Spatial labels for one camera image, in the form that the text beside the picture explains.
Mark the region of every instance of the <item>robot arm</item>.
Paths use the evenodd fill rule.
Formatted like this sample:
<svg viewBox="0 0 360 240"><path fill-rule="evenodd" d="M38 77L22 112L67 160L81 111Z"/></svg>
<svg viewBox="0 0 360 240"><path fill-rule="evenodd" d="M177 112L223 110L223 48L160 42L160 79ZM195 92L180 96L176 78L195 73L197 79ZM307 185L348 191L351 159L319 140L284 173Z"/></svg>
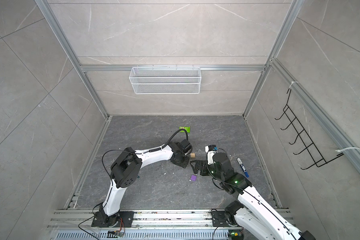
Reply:
<svg viewBox="0 0 360 240"><path fill-rule="evenodd" d="M302 233L278 214L245 176L233 170L228 156L217 150L215 145L205 148L209 174L229 194L239 193L238 200L225 208L231 225L242 226L261 240L315 240L311 233Z"/></svg>
<svg viewBox="0 0 360 240"><path fill-rule="evenodd" d="M176 131L169 140L159 146L145 150L133 150L127 147L111 165L111 183L105 201L100 206L92 221L92 227L112 227L119 218L120 203L127 187L134 183L142 167L158 161L170 160L173 164L185 168L188 165L188 154L192 146L187 139L181 142L171 142L180 131Z"/></svg>

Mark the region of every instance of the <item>marble wall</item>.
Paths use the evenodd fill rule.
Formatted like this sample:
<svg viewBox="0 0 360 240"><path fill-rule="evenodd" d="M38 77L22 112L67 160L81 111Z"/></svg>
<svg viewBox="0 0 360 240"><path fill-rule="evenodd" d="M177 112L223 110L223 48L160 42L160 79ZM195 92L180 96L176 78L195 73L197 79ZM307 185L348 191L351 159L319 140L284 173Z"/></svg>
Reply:
<svg viewBox="0 0 360 240"><path fill-rule="evenodd" d="M33 0L0 1L0 239L38 239L104 118Z"/></svg>
<svg viewBox="0 0 360 240"><path fill-rule="evenodd" d="M278 60L360 147L360 1L306 0ZM360 239L360 174L345 156L301 169L313 163L309 154L294 155L304 149L301 140L289 144L295 130L280 129L285 116L275 120L287 89L271 70L248 117L282 206L317 239ZM334 158L337 146L294 93L289 105L324 158Z"/></svg>
<svg viewBox="0 0 360 240"><path fill-rule="evenodd" d="M264 64L288 0L50 0L82 64ZM202 72L200 94L136 95L89 72L109 114L242 114L259 72Z"/></svg>
<svg viewBox="0 0 360 240"><path fill-rule="evenodd" d="M291 145L297 136L292 126L288 126L283 113L288 95L288 84L271 70L252 108L248 122L258 145L274 188L283 207L291 209L296 225L301 230L309 230L317 239L360 239L360 174L342 156L327 165L306 168L313 164L300 139ZM289 106L309 133L326 160L333 159L336 144L303 106L291 94ZM301 126L295 121L298 131ZM309 143L306 135L302 137ZM315 159L318 152L310 147Z"/></svg>
<svg viewBox="0 0 360 240"><path fill-rule="evenodd" d="M279 61L360 147L360 0L307 0Z"/></svg>
<svg viewBox="0 0 360 240"><path fill-rule="evenodd" d="M259 75L259 71L203 71L199 94L135 94L128 71L88 72L111 115L241 115Z"/></svg>

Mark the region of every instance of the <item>zip tie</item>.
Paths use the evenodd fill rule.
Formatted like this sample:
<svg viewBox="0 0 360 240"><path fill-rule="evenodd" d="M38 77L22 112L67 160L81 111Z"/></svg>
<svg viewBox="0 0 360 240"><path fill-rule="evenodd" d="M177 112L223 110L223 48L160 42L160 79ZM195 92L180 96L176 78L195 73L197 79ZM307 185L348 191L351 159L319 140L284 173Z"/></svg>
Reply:
<svg viewBox="0 0 360 240"><path fill-rule="evenodd" d="M291 88L291 87L292 87L292 84L294 84L294 83L298 83L298 82L292 81L291 84L289 85L289 88Z"/></svg>
<svg viewBox="0 0 360 240"><path fill-rule="evenodd" d="M338 149L338 150L335 150L335 151L336 152L342 152L342 151L345 151L345 150L348 150L348 149L358 149L358 150L360 150L360 148L358 148L358 147L346 147L346 148Z"/></svg>

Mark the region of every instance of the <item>wire basket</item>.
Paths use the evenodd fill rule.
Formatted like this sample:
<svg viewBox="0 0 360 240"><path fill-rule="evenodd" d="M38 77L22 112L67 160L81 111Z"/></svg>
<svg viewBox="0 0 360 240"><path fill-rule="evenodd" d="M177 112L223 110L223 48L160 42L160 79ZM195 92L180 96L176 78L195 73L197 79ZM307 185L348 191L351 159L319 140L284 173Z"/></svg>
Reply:
<svg viewBox="0 0 360 240"><path fill-rule="evenodd" d="M200 93L199 67L134 67L129 75L136 94Z"/></svg>

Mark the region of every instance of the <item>blue marker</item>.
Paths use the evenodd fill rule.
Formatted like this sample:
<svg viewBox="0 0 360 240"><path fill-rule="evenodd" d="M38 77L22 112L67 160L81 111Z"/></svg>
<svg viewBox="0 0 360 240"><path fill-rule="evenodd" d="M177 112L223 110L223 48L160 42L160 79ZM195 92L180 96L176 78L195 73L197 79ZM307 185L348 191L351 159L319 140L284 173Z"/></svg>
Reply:
<svg viewBox="0 0 360 240"><path fill-rule="evenodd" d="M250 176L248 175L248 172L247 172L247 170L245 169L243 163L241 162L240 158L237 158L237 162L239 163L239 165L240 165L241 168L243 169L245 176L246 176L246 177L250 177Z"/></svg>

